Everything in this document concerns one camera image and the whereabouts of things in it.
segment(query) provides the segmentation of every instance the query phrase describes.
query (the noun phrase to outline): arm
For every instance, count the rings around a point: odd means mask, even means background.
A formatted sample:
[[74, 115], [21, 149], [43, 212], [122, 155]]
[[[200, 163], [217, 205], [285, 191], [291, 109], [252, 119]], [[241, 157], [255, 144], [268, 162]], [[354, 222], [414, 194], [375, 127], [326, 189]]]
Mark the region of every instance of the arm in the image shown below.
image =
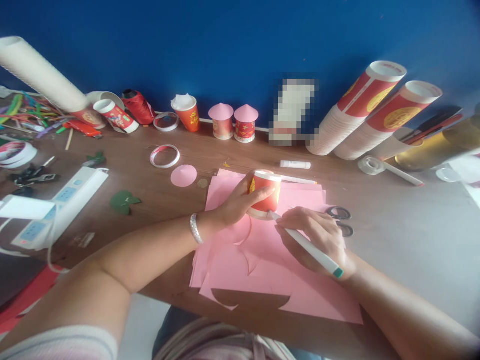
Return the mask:
[[[274, 188], [247, 195], [249, 173], [218, 209], [198, 214], [203, 241], [238, 222]], [[190, 217], [161, 222], [132, 232], [93, 254], [68, 273], [0, 343], [0, 352], [48, 330], [90, 325], [109, 331], [120, 344], [130, 295], [140, 291], [197, 248]]]
[[285, 213], [276, 228], [292, 255], [310, 270], [324, 272], [285, 229], [304, 231], [340, 265], [345, 271], [340, 284], [360, 302], [402, 359], [469, 359], [480, 350], [480, 339], [470, 331], [346, 250], [342, 231], [329, 215], [298, 207]]

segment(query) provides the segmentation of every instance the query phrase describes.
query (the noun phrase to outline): woman's left hand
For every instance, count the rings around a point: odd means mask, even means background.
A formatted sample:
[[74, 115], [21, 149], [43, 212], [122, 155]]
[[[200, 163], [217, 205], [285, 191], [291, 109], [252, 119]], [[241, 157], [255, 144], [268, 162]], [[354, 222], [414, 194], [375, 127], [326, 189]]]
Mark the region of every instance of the woman's left hand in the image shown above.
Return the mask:
[[253, 205], [268, 198], [275, 191], [275, 186], [266, 186], [249, 194], [249, 187], [255, 170], [250, 171], [236, 186], [228, 199], [213, 210], [223, 227], [238, 223]]

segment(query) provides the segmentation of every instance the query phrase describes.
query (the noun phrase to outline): tape roll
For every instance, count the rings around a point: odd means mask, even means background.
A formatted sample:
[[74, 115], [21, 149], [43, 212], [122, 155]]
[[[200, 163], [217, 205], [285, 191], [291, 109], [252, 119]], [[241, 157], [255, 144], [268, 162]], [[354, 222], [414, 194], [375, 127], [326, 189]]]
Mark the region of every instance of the tape roll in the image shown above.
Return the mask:
[[[173, 118], [174, 123], [169, 125], [166, 118]], [[159, 114], [153, 120], [153, 126], [156, 127], [158, 131], [161, 131], [163, 133], [168, 133], [172, 130], [175, 130], [176, 128], [179, 127], [179, 124], [180, 124], [179, 116], [176, 113], [170, 112], [170, 111]]]
[[37, 155], [38, 150], [30, 143], [24, 141], [12, 141], [0, 146], [0, 167], [4, 169], [16, 169], [29, 163]]
[[385, 171], [385, 164], [373, 156], [366, 156], [358, 162], [358, 167], [365, 174], [377, 175]]
[[[175, 150], [176, 152], [176, 156], [175, 156], [175, 159], [172, 161], [172, 162], [169, 162], [165, 165], [157, 165], [155, 163], [155, 158], [157, 157], [157, 154], [164, 151], [165, 149], [173, 149]], [[175, 165], [176, 163], [178, 163], [180, 160], [180, 151], [173, 145], [162, 145], [162, 146], [159, 146], [157, 147], [150, 155], [150, 163], [158, 168], [158, 169], [168, 169], [168, 168], [171, 168], [173, 165]]]

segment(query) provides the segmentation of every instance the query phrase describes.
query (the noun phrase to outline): hand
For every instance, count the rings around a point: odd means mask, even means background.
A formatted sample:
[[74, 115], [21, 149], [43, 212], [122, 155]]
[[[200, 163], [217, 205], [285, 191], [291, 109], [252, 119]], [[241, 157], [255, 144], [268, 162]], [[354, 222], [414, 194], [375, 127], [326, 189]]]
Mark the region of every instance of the hand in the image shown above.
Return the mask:
[[275, 228], [288, 251], [307, 269], [327, 274], [336, 279], [301, 247], [285, 229], [303, 231], [313, 245], [332, 258], [344, 271], [340, 281], [348, 279], [355, 272], [355, 264], [349, 257], [342, 230], [330, 215], [304, 207], [296, 207], [283, 214], [282, 218], [277, 220]]
[[236, 186], [228, 199], [214, 210], [225, 228], [238, 223], [252, 205], [268, 198], [275, 191], [274, 186], [266, 186], [249, 194], [249, 187], [254, 174], [255, 170], [250, 171]]

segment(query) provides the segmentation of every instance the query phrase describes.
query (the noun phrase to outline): power strip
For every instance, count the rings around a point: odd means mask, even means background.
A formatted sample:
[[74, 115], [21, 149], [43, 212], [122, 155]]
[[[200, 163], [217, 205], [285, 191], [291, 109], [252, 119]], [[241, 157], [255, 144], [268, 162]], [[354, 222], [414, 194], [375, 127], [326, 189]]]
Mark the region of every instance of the power strip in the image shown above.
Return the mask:
[[82, 167], [73, 178], [50, 200], [57, 204], [42, 220], [33, 220], [11, 242], [12, 245], [27, 250], [42, 250], [49, 247], [47, 235], [55, 219], [55, 233], [51, 234], [54, 243], [69, 227], [80, 211], [108, 178], [100, 169]]

